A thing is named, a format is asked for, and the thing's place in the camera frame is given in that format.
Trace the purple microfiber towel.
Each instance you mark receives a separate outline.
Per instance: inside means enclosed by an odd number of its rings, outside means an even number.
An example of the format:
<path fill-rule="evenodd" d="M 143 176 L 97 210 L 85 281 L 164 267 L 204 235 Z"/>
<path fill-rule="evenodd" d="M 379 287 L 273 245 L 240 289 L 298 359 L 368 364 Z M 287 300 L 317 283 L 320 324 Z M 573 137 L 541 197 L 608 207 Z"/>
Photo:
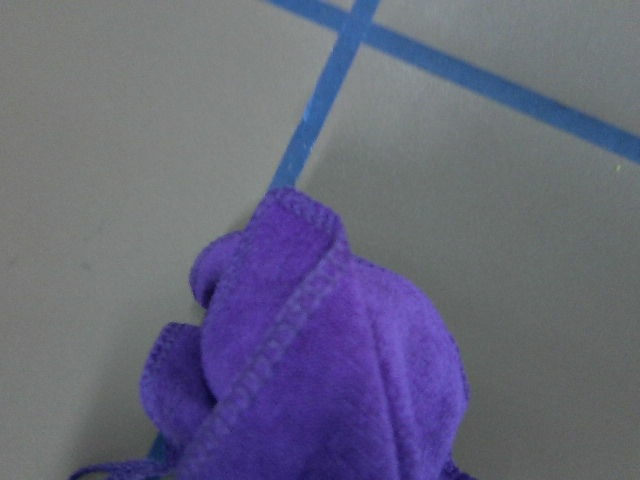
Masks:
<path fill-rule="evenodd" d="M 458 347 L 411 282 L 353 254 L 340 218 L 269 192 L 208 245 L 201 324 L 171 323 L 140 381 L 159 438 L 108 479 L 460 479 Z"/>

